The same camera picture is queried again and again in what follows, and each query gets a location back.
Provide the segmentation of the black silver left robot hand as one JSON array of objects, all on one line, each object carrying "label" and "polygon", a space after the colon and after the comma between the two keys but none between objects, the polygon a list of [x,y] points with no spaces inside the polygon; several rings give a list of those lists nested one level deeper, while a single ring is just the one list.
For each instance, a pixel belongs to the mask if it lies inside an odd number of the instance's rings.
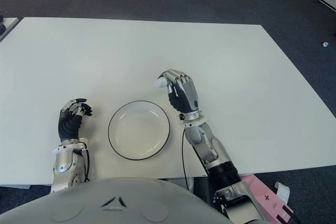
[{"label": "black silver left robot hand", "polygon": [[86,104],[87,99],[78,98],[67,102],[60,110],[58,135],[63,143],[79,140],[79,129],[84,116],[92,116],[92,108]]}]

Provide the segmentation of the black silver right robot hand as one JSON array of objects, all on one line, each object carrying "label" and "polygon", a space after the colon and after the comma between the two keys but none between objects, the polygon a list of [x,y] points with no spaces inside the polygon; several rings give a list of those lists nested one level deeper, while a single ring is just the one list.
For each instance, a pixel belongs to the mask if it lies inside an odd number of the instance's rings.
[{"label": "black silver right robot hand", "polygon": [[199,109],[194,82],[184,72],[169,69],[157,78],[155,85],[167,88],[169,102],[177,111],[191,113]]}]

